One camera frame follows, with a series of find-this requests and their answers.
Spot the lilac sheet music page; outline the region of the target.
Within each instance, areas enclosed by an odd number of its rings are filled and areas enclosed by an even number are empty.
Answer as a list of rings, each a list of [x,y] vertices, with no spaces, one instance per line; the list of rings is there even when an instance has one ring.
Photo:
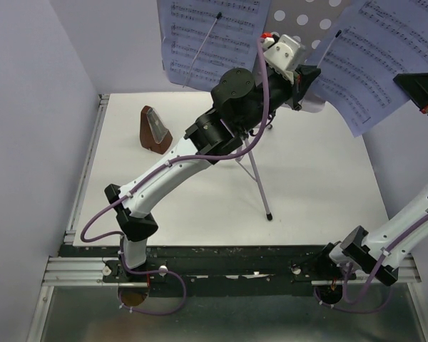
[[[158,1],[167,79],[210,91],[233,68],[251,71],[270,1]]]
[[[428,1],[352,1],[307,64],[321,70],[310,92],[362,135],[408,102],[396,75],[428,73]]]

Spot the lilac perforated music stand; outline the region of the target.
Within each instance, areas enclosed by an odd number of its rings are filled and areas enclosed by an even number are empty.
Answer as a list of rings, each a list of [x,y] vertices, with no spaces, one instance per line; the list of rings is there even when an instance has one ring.
[[[265,31],[269,1],[159,1],[162,60],[171,83],[208,91],[213,107],[185,136],[201,155],[237,162],[272,128],[276,110],[301,110],[319,65],[305,47]]]

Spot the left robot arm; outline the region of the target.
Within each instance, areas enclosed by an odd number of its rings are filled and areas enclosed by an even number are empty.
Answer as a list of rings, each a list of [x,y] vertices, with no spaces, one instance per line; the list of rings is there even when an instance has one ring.
[[[146,174],[126,185],[105,188],[123,232],[119,272],[128,281],[139,280],[146,262],[147,239],[158,230],[151,210],[189,177],[239,150],[248,133],[267,121],[289,100],[300,109],[300,100],[321,73],[317,66],[299,65],[294,81],[267,71],[267,83],[257,85],[244,68],[227,71],[211,90],[213,106],[186,129],[178,143]]]

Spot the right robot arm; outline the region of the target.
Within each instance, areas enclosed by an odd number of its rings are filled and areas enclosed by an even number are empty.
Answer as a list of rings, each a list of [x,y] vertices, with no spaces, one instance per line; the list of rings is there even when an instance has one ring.
[[[428,73],[399,73],[393,81],[428,115]],[[369,274],[368,282],[377,279],[391,286],[398,280],[400,263],[427,236],[428,183],[379,229],[368,232],[358,226],[337,246],[330,244],[330,252],[314,261],[314,270],[320,278],[330,279],[348,264]]]

